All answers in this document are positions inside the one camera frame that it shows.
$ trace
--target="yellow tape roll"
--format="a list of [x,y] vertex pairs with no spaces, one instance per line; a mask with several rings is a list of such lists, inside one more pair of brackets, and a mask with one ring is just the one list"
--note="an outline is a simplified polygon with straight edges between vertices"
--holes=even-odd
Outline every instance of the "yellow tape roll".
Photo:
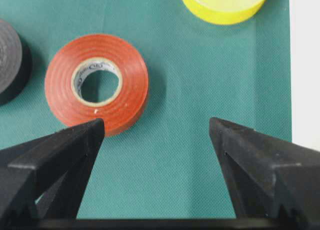
[[199,18],[214,24],[235,24],[252,17],[265,0],[183,0]]

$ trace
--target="tape roll hole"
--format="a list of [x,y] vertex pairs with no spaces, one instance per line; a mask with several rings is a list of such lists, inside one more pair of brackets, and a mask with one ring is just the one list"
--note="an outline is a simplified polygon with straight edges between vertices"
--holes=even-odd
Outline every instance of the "tape roll hole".
[[71,88],[75,97],[84,105],[105,106],[119,95],[122,75],[117,65],[108,59],[87,59],[74,70]]

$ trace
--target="green cloth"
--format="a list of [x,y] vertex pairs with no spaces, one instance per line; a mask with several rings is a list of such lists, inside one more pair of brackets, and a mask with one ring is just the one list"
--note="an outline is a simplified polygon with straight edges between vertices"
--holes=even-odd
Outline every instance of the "green cloth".
[[289,0],[267,0],[232,26],[202,21],[181,0],[0,0],[0,18],[29,43],[34,64],[23,92],[0,107],[0,149],[64,127],[44,80],[69,41],[113,34],[147,64],[147,108],[105,138],[79,218],[234,217],[210,117],[291,140]]

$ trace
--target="orange tape roll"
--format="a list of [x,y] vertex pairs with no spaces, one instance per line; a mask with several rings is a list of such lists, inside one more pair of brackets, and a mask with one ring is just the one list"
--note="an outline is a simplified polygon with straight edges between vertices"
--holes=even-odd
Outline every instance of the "orange tape roll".
[[[103,102],[85,101],[81,86],[98,70],[114,73],[118,87]],[[86,35],[68,43],[55,55],[45,77],[47,102],[61,122],[73,126],[102,118],[106,136],[119,134],[138,120],[147,103],[148,88],[148,70],[139,52],[107,34]]]

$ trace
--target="tape core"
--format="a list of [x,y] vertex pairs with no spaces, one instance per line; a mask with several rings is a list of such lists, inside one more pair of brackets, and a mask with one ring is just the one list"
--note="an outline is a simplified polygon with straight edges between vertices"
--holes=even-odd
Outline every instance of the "tape core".
[[[81,94],[81,87],[84,83],[85,79],[92,73],[98,71],[98,70],[104,70],[109,71],[113,74],[115,74],[118,77],[118,86],[115,90],[113,96],[108,98],[105,101],[99,102],[99,103],[93,103],[89,102],[83,99]],[[72,77],[71,77],[71,89],[74,94],[74,96],[84,105],[90,106],[90,107],[101,107],[105,106],[107,104],[110,104],[112,101],[114,101],[117,96],[120,94],[122,89],[122,83],[123,78],[121,75],[121,72],[117,65],[113,63],[111,60],[102,58],[102,57],[94,57],[87,59],[83,62],[81,62],[74,70]]]

